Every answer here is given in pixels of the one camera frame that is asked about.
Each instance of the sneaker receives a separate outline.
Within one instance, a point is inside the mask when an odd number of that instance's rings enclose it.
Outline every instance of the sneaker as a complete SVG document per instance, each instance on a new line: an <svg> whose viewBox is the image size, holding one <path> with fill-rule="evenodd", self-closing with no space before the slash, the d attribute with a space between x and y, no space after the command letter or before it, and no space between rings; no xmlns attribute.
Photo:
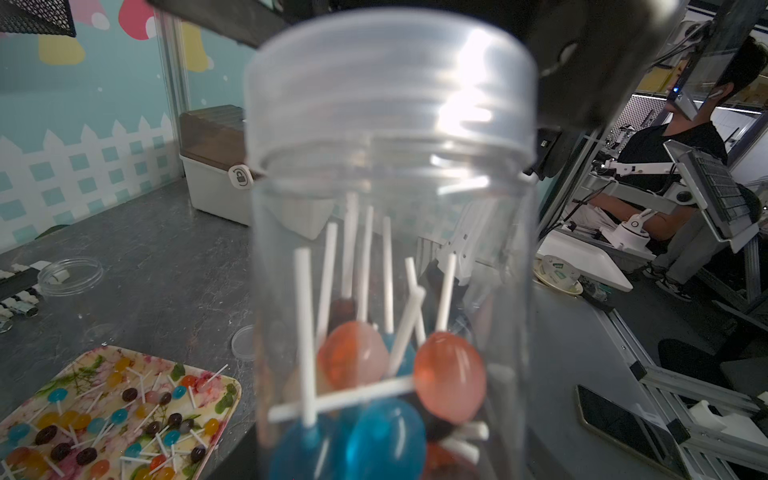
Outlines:
<svg viewBox="0 0 768 480"><path fill-rule="evenodd" d="M646 266L643 270L643 275L653 280L661 280L664 278L664 271L654 268L654 265L649 263L648 266Z"/></svg>
<svg viewBox="0 0 768 480"><path fill-rule="evenodd" d="M666 277L662 278L661 280L657 280L656 285L663 291L669 293L672 296L676 296L678 299L683 300L684 302L690 302L692 300L690 295L683 291L683 288L679 283L674 282L673 280L669 280Z"/></svg>

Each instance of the black mesh basket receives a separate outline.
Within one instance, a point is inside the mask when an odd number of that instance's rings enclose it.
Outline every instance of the black mesh basket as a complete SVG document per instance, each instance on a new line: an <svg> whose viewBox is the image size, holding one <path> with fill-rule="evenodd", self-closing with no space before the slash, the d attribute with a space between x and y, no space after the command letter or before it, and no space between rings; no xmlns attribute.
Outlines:
<svg viewBox="0 0 768 480"><path fill-rule="evenodd" d="M74 37L69 0L0 0L0 31Z"/></svg>

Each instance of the teal wall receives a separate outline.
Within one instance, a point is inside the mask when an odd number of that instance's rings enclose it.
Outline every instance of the teal wall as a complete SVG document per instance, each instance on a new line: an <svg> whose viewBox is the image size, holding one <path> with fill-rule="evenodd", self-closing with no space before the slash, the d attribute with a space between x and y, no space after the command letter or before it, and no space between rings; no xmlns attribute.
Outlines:
<svg viewBox="0 0 768 480"><path fill-rule="evenodd" d="M76 38L0 34L0 251L181 174L152 9L71 7Z"/></svg>

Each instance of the smartphone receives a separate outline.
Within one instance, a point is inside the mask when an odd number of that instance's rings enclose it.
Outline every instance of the smartphone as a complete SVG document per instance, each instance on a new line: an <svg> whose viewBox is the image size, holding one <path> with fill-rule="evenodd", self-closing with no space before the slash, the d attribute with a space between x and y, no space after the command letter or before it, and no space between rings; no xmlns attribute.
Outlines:
<svg viewBox="0 0 768 480"><path fill-rule="evenodd" d="M576 386L576 399L579 419L587 429L675 478L690 480L677 443L667 430L583 385Z"/></svg>

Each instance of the white tray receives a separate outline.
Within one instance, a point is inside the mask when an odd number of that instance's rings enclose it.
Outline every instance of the white tray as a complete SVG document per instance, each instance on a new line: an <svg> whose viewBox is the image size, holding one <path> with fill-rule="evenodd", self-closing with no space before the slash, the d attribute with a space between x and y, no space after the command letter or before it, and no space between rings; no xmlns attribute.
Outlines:
<svg viewBox="0 0 768 480"><path fill-rule="evenodd" d="M612 286L622 292L632 291L632 284L603 250L557 230L551 231L536 252L536 258L554 255L576 267L582 275Z"/></svg>

